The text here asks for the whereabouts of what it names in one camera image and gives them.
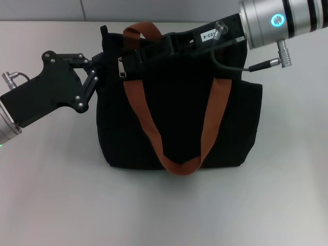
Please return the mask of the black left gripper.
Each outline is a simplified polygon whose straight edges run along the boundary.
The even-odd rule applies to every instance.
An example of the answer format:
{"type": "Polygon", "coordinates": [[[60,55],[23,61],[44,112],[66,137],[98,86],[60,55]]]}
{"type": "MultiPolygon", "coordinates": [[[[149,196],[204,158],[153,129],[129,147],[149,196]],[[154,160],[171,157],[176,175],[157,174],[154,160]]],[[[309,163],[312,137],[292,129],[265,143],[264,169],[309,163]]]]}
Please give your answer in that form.
{"type": "Polygon", "coordinates": [[[1,102],[13,121],[21,128],[36,122],[60,107],[70,107],[77,113],[89,109],[88,102],[99,82],[96,66],[103,53],[87,59],[82,53],[42,55],[42,72],[1,96],[1,102]],[[92,68],[82,85],[75,68],[92,68]]]}

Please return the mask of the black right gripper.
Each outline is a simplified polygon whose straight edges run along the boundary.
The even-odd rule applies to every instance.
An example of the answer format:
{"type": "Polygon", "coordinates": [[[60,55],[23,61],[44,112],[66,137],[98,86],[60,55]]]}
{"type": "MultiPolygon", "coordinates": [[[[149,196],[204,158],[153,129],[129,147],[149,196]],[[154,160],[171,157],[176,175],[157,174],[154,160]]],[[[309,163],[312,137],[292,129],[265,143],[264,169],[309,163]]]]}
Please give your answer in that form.
{"type": "Polygon", "coordinates": [[[140,48],[138,53],[122,57],[127,77],[140,77],[142,64],[164,59],[172,54],[199,55],[211,48],[223,48],[244,41],[244,31],[239,14],[230,15],[190,31],[168,33],[163,41],[140,48]]]}

